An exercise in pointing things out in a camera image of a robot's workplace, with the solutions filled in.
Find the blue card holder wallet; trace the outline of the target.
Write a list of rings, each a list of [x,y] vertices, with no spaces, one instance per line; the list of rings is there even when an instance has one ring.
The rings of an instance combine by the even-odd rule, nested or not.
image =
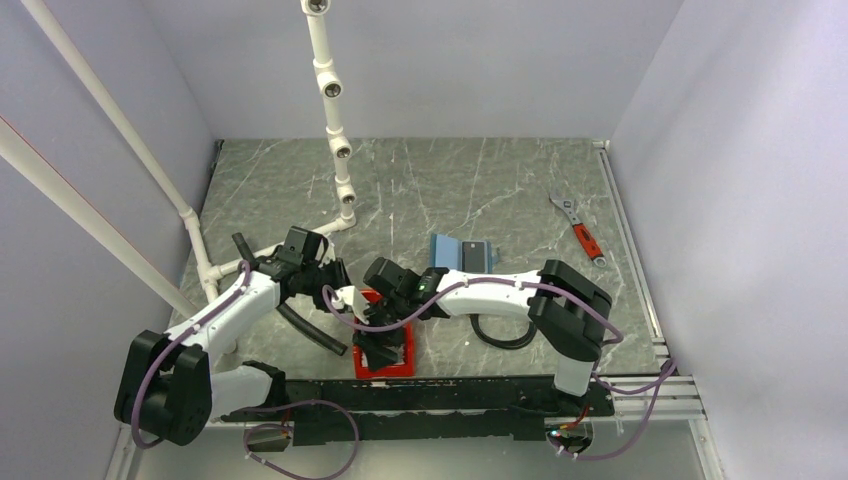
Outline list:
[[[500,251],[488,240],[463,241],[443,234],[430,237],[430,266],[468,273],[492,273]]]

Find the dark grey credit card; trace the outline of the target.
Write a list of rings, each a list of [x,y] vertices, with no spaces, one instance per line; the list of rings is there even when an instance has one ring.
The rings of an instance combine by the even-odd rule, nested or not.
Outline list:
[[[462,243],[462,270],[468,273],[488,273],[490,254],[484,241]]]

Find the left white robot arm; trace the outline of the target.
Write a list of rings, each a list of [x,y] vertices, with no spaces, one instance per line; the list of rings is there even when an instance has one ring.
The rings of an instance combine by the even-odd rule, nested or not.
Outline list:
[[[345,264],[326,236],[293,227],[268,254],[253,253],[241,233],[232,239],[241,256],[234,283],[188,320],[161,333],[145,330],[129,346],[114,416],[129,427],[141,449],[162,442],[185,446],[209,420],[234,412],[272,420],[285,411],[284,371],[258,361],[212,371],[226,349],[271,312],[336,355],[347,350],[287,303],[303,295],[319,306],[323,287],[350,285]]]

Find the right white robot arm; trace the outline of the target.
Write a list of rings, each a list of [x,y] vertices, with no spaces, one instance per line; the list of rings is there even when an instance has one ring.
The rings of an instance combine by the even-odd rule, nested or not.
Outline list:
[[[590,399],[591,374],[599,362],[611,296],[560,260],[538,270],[494,275],[429,267],[422,273],[377,258],[365,284],[380,296],[368,303],[354,287],[336,290],[335,307],[353,311],[369,333],[395,330],[414,319],[491,315],[527,320],[557,352],[551,401],[557,411],[574,415]]]

